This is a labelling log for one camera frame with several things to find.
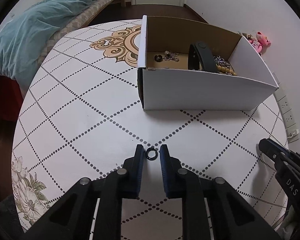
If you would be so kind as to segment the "white power strip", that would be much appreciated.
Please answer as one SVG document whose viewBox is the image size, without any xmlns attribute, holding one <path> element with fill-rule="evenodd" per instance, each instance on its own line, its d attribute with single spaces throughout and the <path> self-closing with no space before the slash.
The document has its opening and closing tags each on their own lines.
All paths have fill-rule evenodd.
<svg viewBox="0 0 300 240">
<path fill-rule="evenodd" d="M 278 89 L 275 91 L 274 96 L 279 107 L 283 124 L 285 126 L 287 142 L 291 144 L 299 139 L 299 128 L 296 124 L 296 120 L 294 119 L 294 115 L 292 112 L 292 107 L 289 104 L 287 94 L 281 85 L 281 82 L 277 78 L 276 74 L 272 72 L 272 75 L 278 84 Z"/>
</svg>

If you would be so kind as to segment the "patterned white tablecloth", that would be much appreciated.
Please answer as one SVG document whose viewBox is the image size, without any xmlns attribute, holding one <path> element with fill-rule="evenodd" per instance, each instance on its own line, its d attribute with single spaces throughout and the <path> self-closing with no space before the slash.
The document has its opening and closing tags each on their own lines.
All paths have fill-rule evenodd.
<svg viewBox="0 0 300 240">
<path fill-rule="evenodd" d="M 98 24 L 57 42 L 27 92 L 15 129 L 12 188 L 28 230 L 80 178 L 102 179 L 133 156 L 137 144 L 168 146 L 200 177 L 223 177 L 270 225 L 283 219 L 287 197 L 272 161 L 258 151 L 271 138 L 286 146 L 277 102 L 249 112 L 142 109 L 137 70 L 106 57 L 101 41 L 139 46 L 140 20 Z"/>
</svg>

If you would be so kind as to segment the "pink panther plush toy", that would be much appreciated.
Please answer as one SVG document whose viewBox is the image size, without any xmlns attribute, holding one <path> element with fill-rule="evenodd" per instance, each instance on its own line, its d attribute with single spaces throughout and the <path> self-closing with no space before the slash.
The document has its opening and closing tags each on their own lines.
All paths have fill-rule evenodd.
<svg viewBox="0 0 300 240">
<path fill-rule="evenodd" d="M 271 45 L 271 41 L 260 31 L 255 36 L 249 34 L 246 38 L 259 54 L 262 54 L 264 48 L 268 48 Z"/>
</svg>

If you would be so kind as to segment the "black smart band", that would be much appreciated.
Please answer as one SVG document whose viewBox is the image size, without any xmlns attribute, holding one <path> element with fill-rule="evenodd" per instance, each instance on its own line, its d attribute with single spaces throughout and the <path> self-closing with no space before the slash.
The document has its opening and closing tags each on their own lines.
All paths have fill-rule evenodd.
<svg viewBox="0 0 300 240">
<path fill-rule="evenodd" d="M 213 54 L 209 46 L 203 41 L 190 44 L 187 66 L 188 70 L 218 73 Z"/>
</svg>

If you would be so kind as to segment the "white cardboard box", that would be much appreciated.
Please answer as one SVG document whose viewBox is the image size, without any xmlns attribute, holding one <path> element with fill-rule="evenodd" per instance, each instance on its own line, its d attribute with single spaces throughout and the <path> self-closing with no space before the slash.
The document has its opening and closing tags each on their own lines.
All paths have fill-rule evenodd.
<svg viewBox="0 0 300 240">
<path fill-rule="evenodd" d="M 197 41 L 209 46 L 218 73 L 188 70 L 189 47 Z M 143 16 L 138 91 L 144 110 L 250 111 L 277 89 L 244 36 L 182 18 Z"/>
</svg>

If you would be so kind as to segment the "teal duvet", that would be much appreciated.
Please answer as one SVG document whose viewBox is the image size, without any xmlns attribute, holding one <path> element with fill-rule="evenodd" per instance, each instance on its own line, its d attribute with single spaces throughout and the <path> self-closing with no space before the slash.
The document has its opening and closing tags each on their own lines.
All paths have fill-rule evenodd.
<svg viewBox="0 0 300 240">
<path fill-rule="evenodd" d="M 43 0 L 7 23 L 0 32 L 0 76 L 29 86 L 51 36 L 96 0 Z"/>
</svg>

